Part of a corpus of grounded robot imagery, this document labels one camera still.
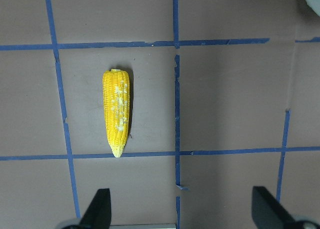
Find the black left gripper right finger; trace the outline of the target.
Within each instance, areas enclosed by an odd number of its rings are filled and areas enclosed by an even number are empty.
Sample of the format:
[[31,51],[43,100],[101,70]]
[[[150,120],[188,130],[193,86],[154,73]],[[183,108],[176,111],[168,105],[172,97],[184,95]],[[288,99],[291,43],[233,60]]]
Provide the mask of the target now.
[[296,221],[264,186],[254,186],[251,217],[257,229],[299,229]]

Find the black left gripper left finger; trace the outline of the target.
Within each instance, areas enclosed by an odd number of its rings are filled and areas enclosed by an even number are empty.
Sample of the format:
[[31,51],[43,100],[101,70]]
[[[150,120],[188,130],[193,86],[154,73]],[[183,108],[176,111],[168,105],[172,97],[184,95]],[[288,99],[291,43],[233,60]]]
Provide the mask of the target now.
[[111,225],[111,194],[109,188],[98,189],[80,220],[81,229],[109,229]]

